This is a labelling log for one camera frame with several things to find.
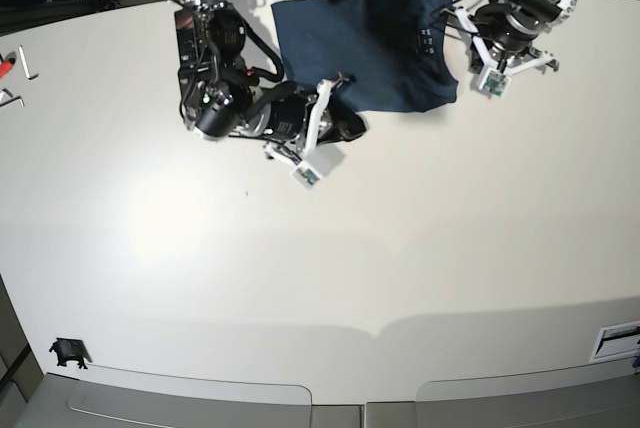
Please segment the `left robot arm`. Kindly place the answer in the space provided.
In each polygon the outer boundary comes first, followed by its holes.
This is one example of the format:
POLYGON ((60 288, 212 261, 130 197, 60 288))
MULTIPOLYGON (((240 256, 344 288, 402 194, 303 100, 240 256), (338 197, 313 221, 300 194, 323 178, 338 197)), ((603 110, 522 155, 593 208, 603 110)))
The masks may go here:
POLYGON ((563 23, 577 0, 490 0, 471 21, 487 48, 519 55, 543 32, 563 23))

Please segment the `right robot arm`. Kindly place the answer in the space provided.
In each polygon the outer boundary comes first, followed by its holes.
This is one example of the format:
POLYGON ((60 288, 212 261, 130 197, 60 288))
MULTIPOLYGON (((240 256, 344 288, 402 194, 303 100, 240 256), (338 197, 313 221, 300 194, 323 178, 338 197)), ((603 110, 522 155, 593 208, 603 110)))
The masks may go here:
POLYGON ((204 140, 262 144, 270 159, 299 161, 319 145, 350 142, 364 120, 338 102, 344 72, 315 89, 289 81, 281 57, 228 0, 169 0, 179 45, 179 115, 204 140))

